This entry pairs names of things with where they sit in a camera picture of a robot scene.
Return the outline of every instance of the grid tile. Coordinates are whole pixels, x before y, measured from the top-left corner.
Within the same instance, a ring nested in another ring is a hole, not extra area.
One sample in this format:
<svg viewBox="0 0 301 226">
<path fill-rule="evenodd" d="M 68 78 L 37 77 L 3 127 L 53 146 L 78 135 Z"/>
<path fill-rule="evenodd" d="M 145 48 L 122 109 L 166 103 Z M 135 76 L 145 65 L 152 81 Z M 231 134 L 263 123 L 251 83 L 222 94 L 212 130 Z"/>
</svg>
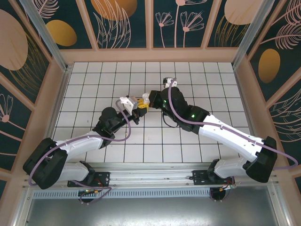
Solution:
<svg viewBox="0 0 301 226">
<path fill-rule="evenodd" d="M 145 92 L 164 89 L 161 83 L 165 77 L 177 77 L 178 88 L 189 105 L 200 106 L 224 123 L 250 133 L 229 63 L 78 62 L 66 89 L 54 140 L 84 135 L 97 124 L 104 108 L 112 106 L 119 111 L 115 102 L 120 97 L 141 97 Z M 177 126 L 169 117 L 165 120 Z M 238 156 L 211 138 L 170 128 L 163 122 L 160 109 L 150 108 L 138 125 L 131 121 L 131 126 L 126 142 L 111 142 L 70 162 L 211 162 Z M 126 125 L 115 136 L 122 139 L 127 134 Z"/>
</svg>

